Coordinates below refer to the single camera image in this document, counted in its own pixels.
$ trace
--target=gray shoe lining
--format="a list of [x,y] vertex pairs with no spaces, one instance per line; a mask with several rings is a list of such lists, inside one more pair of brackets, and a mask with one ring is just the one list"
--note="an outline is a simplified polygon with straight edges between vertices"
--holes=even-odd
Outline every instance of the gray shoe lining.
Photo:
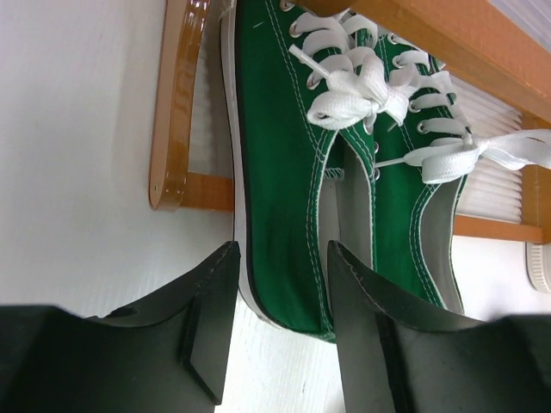
[[448,310],[462,314],[463,306],[451,264],[455,198],[461,180],[440,185],[421,217],[421,249],[424,261]]
[[372,268],[371,187],[362,161],[349,146],[344,152],[344,180],[337,183],[337,203],[341,243]]

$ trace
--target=wooden frame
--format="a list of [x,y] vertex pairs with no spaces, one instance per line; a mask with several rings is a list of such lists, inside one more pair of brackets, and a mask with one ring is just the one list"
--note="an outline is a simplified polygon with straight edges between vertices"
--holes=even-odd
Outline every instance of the wooden frame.
[[[195,67],[209,2],[167,2],[149,185],[154,209],[232,210],[232,180],[187,171]],[[351,7],[447,62],[456,76],[520,109],[526,128],[551,127],[551,54],[486,1],[295,2],[319,15]],[[551,188],[551,171],[525,168],[522,225],[458,216],[455,233],[551,242],[551,213],[547,212],[551,211],[551,189],[547,188]]]

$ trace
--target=white sole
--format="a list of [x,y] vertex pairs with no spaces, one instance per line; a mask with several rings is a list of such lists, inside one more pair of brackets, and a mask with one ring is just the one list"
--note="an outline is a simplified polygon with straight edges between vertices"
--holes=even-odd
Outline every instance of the white sole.
[[273,322],[258,305],[251,290],[248,271],[247,243],[247,211],[245,203],[245,179],[241,152],[241,135],[239,131],[239,115],[237,89],[235,80],[235,7],[229,9],[220,22],[220,49],[222,57],[222,74],[226,90],[226,106],[232,136],[233,153],[233,184],[235,187],[235,207],[233,213],[233,239],[241,249],[241,267],[239,270],[239,291],[247,305],[264,321],[281,328]]

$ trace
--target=canvas sneaker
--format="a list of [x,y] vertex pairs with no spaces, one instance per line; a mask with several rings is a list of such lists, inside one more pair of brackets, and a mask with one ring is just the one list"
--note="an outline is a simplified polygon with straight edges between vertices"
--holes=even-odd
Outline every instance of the canvas sneaker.
[[394,33],[383,33],[375,52],[387,78],[414,65],[411,85],[418,91],[403,126],[394,127],[384,114],[375,124],[373,268],[410,293],[462,313],[450,253],[465,177],[479,157],[510,170],[529,163],[550,167],[551,131],[474,136],[443,65]]
[[385,81],[376,31],[361,15],[320,18],[279,0],[238,0],[221,23],[240,292],[263,319],[329,341],[322,238],[348,237],[371,263],[375,119],[401,124],[409,102],[406,73]]

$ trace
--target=white shoelace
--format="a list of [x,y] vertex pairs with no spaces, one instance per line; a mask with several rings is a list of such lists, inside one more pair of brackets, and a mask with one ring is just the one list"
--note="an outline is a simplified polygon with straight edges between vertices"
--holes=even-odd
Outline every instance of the white shoelace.
[[[387,112],[402,125],[408,110],[418,112],[426,108],[446,107],[450,118],[432,118],[418,124],[420,133],[450,133],[462,138],[434,139],[429,146],[407,153],[404,157],[375,164],[382,168],[396,163],[407,163],[422,168],[423,182],[437,184],[451,182],[473,171],[479,157],[486,157],[509,170],[519,170],[527,164],[539,164],[551,169],[551,131],[533,130],[510,133],[493,138],[473,136],[468,132],[468,121],[455,101],[455,91],[449,73],[439,71],[431,76],[419,74],[416,65],[430,69],[429,55],[396,34],[388,34],[388,41],[414,47],[393,59],[395,70],[385,83],[384,66],[375,52],[366,46],[355,46],[351,35],[366,29],[371,34],[371,47],[377,40],[377,26],[361,15],[350,17],[346,12],[335,17],[321,18],[309,13],[301,15],[289,29],[293,36],[311,32],[302,50],[291,46],[289,51],[313,73],[307,80],[310,89],[326,80],[328,91],[317,96],[307,118],[326,129],[343,129],[362,121],[369,130],[377,114]],[[340,49],[317,63],[312,56],[328,47]],[[355,69],[361,65],[360,75]],[[422,95],[409,102],[418,89],[432,88],[437,93]]]
[[[366,130],[371,132],[377,114],[388,113],[398,125],[402,125],[407,116],[409,98],[417,91],[409,84],[414,65],[394,71],[386,83],[384,65],[373,49],[356,46],[352,40],[351,35],[361,29],[370,33],[370,46],[375,46],[377,25],[362,15],[350,16],[348,12],[325,18],[306,12],[289,29],[296,37],[311,32],[302,50],[293,45],[289,51],[313,70],[307,80],[310,89],[315,88],[321,78],[326,80],[329,89],[314,99],[306,114],[314,125],[339,130],[363,120]],[[316,52],[329,47],[337,47],[342,54],[329,56],[319,63],[312,59]],[[415,55],[405,59],[415,59]],[[355,73],[358,66],[362,67],[359,75]]]
[[518,131],[492,138],[468,133],[463,138],[435,139],[425,148],[400,159],[376,163],[375,167],[407,163],[422,168],[424,183],[444,183],[471,173],[479,157],[491,159],[508,170],[520,170],[531,164],[551,169],[551,130]]
[[[389,34],[388,41],[415,47],[395,34]],[[400,56],[393,60],[397,68],[400,68]],[[462,138],[434,139],[429,146],[411,151],[400,159],[376,163],[376,168],[396,163],[421,167],[423,182],[431,184],[451,182],[471,173],[480,157],[491,159],[508,170],[520,170],[529,164],[551,168],[550,130],[519,131],[491,138],[475,136],[468,132],[467,118],[459,106],[449,103],[448,95],[452,95],[454,101],[456,96],[448,72],[439,71],[430,77],[421,77],[414,81],[421,82],[422,87],[436,89],[439,93],[425,94],[412,100],[410,111],[418,112],[426,108],[444,106],[454,117],[424,120],[418,125],[419,132],[450,133]]]

